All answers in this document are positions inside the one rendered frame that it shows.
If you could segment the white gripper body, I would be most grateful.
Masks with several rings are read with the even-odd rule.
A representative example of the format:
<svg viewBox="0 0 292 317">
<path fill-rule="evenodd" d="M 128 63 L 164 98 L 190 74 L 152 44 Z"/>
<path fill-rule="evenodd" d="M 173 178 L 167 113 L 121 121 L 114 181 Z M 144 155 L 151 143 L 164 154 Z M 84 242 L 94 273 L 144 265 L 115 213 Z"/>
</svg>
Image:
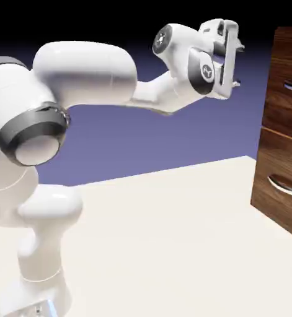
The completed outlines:
<svg viewBox="0 0 292 317">
<path fill-rule="evenodd" d="M 220 70 L 219 94 L 229 98 L 233 88 L 236 52 L 239 47 L 238 24 L 232 20 L 225 20 L 225 59 Z"/>
</svg>

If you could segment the wide wood drawer front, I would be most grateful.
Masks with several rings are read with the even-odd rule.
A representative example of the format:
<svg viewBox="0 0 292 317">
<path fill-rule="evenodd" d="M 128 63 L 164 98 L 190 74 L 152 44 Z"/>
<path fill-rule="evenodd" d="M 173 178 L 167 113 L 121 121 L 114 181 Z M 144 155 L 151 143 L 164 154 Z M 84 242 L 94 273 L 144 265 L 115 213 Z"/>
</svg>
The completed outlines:
<svg viewBox="0 0 292 317">
<path fill-rule="evenodd" d="M 262 125 L 292 137 L 292 40 L 276 39 L 273 44 Z"/>
</svg>

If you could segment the dark wood cabinet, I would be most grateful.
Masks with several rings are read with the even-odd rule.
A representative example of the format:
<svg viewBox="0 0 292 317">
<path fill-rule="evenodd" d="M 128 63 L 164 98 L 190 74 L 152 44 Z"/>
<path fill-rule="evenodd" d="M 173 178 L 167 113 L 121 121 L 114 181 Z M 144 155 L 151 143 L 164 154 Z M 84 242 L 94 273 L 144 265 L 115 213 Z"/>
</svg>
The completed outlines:
<svg viewBox="0 0 292 317">
<path fill-rule="evenodd" d="M 278 27 L 250 203 L 292 234 L 292 27 Z"/>
</svg>

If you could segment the tall wood drawer front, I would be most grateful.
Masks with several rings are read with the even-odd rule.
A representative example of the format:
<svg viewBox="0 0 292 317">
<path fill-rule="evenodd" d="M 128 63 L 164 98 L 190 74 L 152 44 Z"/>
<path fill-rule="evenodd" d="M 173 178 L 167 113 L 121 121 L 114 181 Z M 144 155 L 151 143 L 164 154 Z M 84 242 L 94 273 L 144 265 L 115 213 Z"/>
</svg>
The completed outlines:
<svg viewBox="0 0 292 317">
<path fill-rule="evenodd" d="M 250 203 L 292 234 L 292 137 L 261 129 Z"/>
</svg>

